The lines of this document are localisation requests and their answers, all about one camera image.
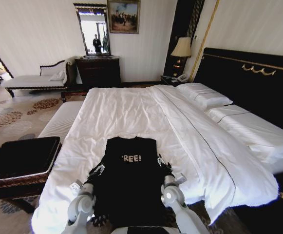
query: table lamp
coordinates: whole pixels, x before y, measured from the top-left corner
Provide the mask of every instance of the table lamp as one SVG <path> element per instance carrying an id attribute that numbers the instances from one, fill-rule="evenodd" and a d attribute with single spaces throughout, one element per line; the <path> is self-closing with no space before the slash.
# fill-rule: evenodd
<path id="1" fill-rule="evenodd" d="M 191 38 L 179 38 L 171 55 L 179 57 L 179 59 L 173 65 L 173 76 L 177 77 L 181 75 L 184 67 L 184 61 L 182 62 L 181 58 L 191 56 Z"/>

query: patterned carpet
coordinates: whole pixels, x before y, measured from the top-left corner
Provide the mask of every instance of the patterned carpet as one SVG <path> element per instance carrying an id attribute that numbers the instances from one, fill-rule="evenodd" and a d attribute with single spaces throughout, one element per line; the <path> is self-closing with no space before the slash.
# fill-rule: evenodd
<path id="1" fill-rule="evenodd" d="M 62 104 L 60 91 L 15 91 L 15 98 L 0 86 L 0 146 L 11 140 L 38 137 L 54 113 Z M 83 100 L 85 97 L 73 96 L 71 100 Z M 36 198 L 27 198 L 36 204 Z M 190 206 L 207 226 L 211 234 L 250 234 L 245 225 L 238 219 L 232 209 L 227 209 L 212 225 L 208 226 L 209 217 L 203 202 Z M 29 234 L 31 231 L 32 215 L 20 210 L 8 202 L 0 200 L 0 234 Z M 174 226 L 174 216 L 168 217 L 170 226 Z M 91 234 L 109 234 L 112 230 L 110 223 L 103 227 L 94 227 L 88 223 Z"/>

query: headboard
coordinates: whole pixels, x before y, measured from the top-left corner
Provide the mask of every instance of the headboard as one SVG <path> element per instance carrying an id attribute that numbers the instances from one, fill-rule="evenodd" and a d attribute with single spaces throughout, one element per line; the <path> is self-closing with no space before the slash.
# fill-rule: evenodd
<path id="1" fill-rule="evenodd" d="M 194 82 L 283 129 L 283 56 L 205 48 Z"/>

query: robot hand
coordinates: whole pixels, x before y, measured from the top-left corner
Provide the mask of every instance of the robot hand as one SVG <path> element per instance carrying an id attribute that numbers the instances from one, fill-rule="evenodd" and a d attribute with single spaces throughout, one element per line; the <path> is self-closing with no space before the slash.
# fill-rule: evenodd
<path id="1" fill-rule="evenodd" d="M 166 207 L 171 207 L 175 212 L 176 223 L 181 233 L 208 234 L 209 232 L 199 216 L 185 204 L 184 194 L 179 188 L 179 184 L 187 180 L 185 176 L 181 174 L 182 177 L 176 180 L 170 164 L 165 164 L 161 156 L 159 156 L 158 162 L 165 172 L 161 200 Z"/>
<path id="2" fill-rule="evenodd" d="M 96 197 L 93 196 L 93 185 L 84 183 L 78 196 L 68 208 L 68 223 L 62 234 L 86 234 L 87 218 L 94 213 Z"/>

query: picture frame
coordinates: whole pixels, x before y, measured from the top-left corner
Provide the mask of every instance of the picture frame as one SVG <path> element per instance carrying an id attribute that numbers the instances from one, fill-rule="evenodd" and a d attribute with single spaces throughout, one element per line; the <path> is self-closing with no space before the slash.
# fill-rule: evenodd
<path id="1" fill-rule="evenodd" d="M 108 0 L 110 33 L 139 34 L 140 0 Z"/>

